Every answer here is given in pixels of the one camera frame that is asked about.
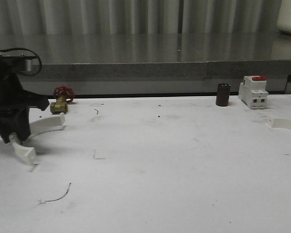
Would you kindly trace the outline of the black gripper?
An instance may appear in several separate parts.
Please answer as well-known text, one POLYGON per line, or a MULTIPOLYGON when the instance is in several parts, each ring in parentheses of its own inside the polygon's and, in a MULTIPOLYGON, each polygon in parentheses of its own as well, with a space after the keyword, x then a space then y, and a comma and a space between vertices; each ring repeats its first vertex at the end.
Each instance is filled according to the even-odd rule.
POLYGON ((47 96, 25 90, 19 76, 32 77, 42 70, 42 61, 37 53, 26 48, 0 49, 0 56, 34 55, 32 71, 12 72, 0 58, 0 136, 4 143, 9 143, 9 135, 16 133, 21 141, 31 135, 29 112, 32 108, 46 110, 49 106, 47 96))

